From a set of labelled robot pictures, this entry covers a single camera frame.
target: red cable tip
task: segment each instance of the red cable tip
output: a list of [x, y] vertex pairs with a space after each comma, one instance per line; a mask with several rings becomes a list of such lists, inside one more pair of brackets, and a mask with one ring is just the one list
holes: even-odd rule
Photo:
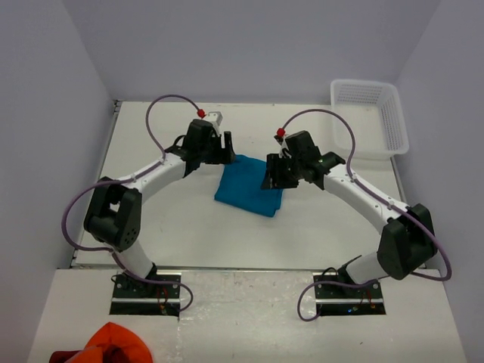
[[201, 108], [197, 111], [197, 115], [202, 119], [206, 116], [206, 113]]
[[284, 130], [284, 129], [279, 129], [279, 130], [276, 132], [276, 135], [277, 135], [279, 138], [282, 138], [284, 135], [286, 135], [286, 130]]

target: wall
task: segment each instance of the wall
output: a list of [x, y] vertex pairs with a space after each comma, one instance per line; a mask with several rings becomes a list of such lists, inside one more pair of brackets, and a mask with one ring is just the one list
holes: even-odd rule
[[112, 101], [57, 0], [2, 2], [0, 48], [0, 352], [17, 362], [72, 256], [61, 213], [95, 178]]
[[394, 82], [439, 0], [64, 0], [115, 98], [313, 102]]
[[411, 142], [398, 168], [451, 257], [445, 289], [469, 361], [484, 361], [483, 14], [480, 0], [442, 1], [397, 82]]

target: white and black robotic arm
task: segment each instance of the white and black robotic arm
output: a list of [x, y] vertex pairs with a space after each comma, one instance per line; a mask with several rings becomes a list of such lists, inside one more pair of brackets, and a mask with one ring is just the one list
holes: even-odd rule
[[363, 284], [386, 276], [401, 280], [436, 254], [433, 242], [416, 225], [370, 196], [354, 182], [354, 178], [388, 200], [390, 205], [411, 214], [433, 233], [427, 208], [421, 204], [410, 207], [386, 195], [353, 170], [351, 176], [346, 161], [332, 152], [321, 155], [307, 131], [285, 138], [276, 136], [276, 140], [281, 145], [281, 152], [267, 156], [262, 188], [296, 188], [299, 180], [305, 180], [347, 202], [380, 234], [377, 251], [357, 256], [338, 269], [342, 282]]
[[151, 278], [157, 271], [138, 240], [141, 206], [167, 185], [198, 169], [201, 163], [228, 164], [235, 160], [231, 133], [220, 132], [221, 122], [220, 112], [194, 119], [182, 144], [167, 148], [164, 160], [155, 160], [119, 179], [130, 182], [95, 189], [84, 229], [96, 240], [108, 244], [121, 263], [140, 278]]

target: white basket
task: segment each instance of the white basket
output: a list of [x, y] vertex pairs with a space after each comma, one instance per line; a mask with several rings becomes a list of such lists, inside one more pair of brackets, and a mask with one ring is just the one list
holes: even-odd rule
[[[399, 93], [389, 83], [335, 79], [331, 83], [331, 107], [352, 127], [356, 157], [389, 159], [408, 151], [408, 136]], [[348, 156], [351, 139], [344, 125], [333, 122], [334, 142]]]

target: folded blue cloth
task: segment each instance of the folded blue cloth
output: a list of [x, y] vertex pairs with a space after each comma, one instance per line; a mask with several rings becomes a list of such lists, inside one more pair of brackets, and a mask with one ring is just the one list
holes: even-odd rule
[[237, 155], [225, 165], [215, 200], [261, 216], [274, 217], [281, 208], [282, 189], [262, 190], [265, 161]]

